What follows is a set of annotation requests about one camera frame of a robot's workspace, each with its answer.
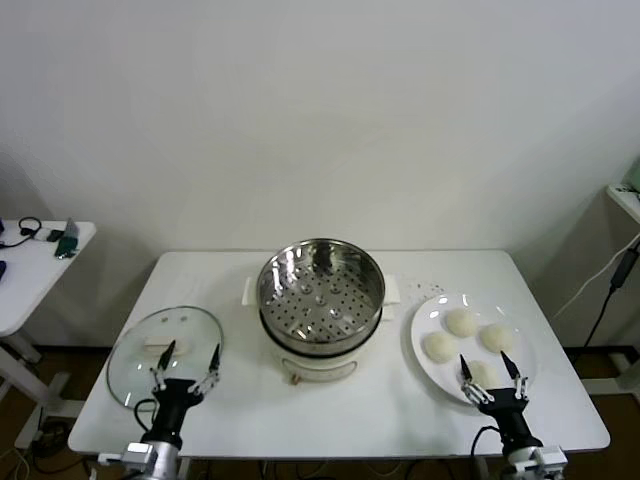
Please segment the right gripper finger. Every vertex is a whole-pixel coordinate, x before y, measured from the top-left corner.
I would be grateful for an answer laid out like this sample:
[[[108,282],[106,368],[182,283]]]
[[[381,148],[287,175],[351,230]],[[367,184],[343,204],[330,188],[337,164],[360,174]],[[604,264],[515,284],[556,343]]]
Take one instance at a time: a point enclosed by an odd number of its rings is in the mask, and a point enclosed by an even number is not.
[[[461,390],[466,398],[474,405],[489,404],[494,396],[489,392],[494,387],[494,368],[483,361],[467,362],[463,355],[459,356],[461,363]]]
[[[513,381],[515,398],[518,400],[528,400],[528,378],[521,374],[516,363],[506,354],[505,351],[501,350],[500,355],[509,377]]]

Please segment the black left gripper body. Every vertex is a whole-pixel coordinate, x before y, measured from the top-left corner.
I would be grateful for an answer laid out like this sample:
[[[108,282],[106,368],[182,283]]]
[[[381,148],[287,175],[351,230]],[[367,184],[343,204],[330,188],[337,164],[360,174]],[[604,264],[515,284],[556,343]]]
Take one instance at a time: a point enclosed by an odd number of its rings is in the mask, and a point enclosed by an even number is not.
[[[167,379],[164,390],[153,392],[159,408],[150,430],[142,435],[142,442],[165,442],[172,446],[183,445],[180,432],[187,411],[203,401],[203,394],[193,388],[195,384],[194,380]]]

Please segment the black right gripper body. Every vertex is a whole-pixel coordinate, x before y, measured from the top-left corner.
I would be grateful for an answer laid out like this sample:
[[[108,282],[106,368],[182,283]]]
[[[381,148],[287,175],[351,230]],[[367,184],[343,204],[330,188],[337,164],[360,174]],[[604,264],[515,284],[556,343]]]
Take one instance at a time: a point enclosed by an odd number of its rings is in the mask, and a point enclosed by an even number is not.
[[[528,401],[518,399],[514,388],[489,390],[491,400],[481,401],[478,409],[493,418],[500,432],[503,453],[513,453],[528,447],[542,447],[543,443],[534,437],[524,418],[523,412]]]

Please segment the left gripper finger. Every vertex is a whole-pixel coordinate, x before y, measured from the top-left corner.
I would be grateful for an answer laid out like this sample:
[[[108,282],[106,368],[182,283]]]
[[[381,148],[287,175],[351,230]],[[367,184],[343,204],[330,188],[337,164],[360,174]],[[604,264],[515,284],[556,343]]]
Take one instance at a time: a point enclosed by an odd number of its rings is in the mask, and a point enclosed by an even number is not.
[[[169,366],[171,357],[176,347],[176,340],[172,340],[168,347],[161,354],[157,365],[150,369],[151,375],[154,379],[154,390],[163,391],[166,389],[165,372]]]
[[[220,353],[221,344],[218,343],[214,350],[209,363],[208,372],[204,378],[197,382],[192,392],[196,396],[206,396],[210,390],[212,390],[219,381],[219,368],[220,368]]]

